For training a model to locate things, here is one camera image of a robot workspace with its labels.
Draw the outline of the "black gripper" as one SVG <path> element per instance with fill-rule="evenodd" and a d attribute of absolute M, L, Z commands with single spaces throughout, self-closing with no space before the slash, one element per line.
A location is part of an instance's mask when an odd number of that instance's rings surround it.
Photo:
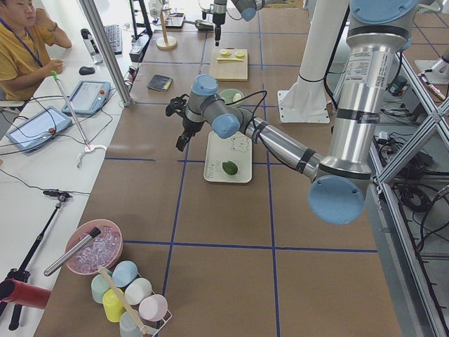
<path fill-rule="evenodd" d="M 213 14 L 213 23 L 215 24 L 215 29 L 214 29 L 215 46 L 219 46 L 220 45 L 220 25 L 223 25 L 225 23 L 224 13 L 214 13 Z"/>
<path fill-rule="evenodd" d="M 189 144 L 191 138 L 201 131 L 203 127 L 203 122 L 192 121 L 187 117 L 184 117 L 182 121 L 182 126 L 184 128 L 184 131 L 182 135 L 178 137 L 176 142 L 176 148 L 180 152 L 183 152 L 186 146 Z"/>

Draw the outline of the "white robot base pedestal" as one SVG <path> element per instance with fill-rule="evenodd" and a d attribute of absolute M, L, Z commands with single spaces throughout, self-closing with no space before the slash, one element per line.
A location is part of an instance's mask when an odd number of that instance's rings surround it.
<path fill-rule="evenodd" d="M 346 25 L 348 9 L 348 1 L 316 2 L 297 81 L 289 90 L 278 92 L 282 123 L 330 121 L 324 79 L 340 41 L 340 29 Z"/>

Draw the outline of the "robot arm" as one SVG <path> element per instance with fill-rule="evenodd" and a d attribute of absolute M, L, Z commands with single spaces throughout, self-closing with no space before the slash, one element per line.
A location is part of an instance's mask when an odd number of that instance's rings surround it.
<path fill-rule="evenodd" d="M 246 22 L 252 20 L 258 11 L 263 8 L 299 8 L 302 1 L 269 1 L 269 0 L 232 0 L 232 4 Z M 227 0 L 214 0 L 211 5 L 203 10 L 203 18 L 207 14 L 212 15 L 214 26 L 215 46 L 220 45 L 222 26 L 227 17 Z"/>
<path fill-rule="evenodd" d="M 243 133 L 310 179 L 308 202 L 316 216 L 337 225 L 352 222 L 363 210 L 370 183 L 368 152 L 393 59 L 410 41 L 416 8 L 416 1 L 316 3 L 300 73 L 290 90 L 279 93 L 279 113 L 284 123 L 327 122 L 324 81 L 345 34 L 350 53 L 326 156 L 253 112 L 225 104 L 217 80 L 207 74 L 195 78 L 185 103 L 166 109 L 182 118 L 177 148 L 183 150 L 204 124 L 223 139 Z"/>

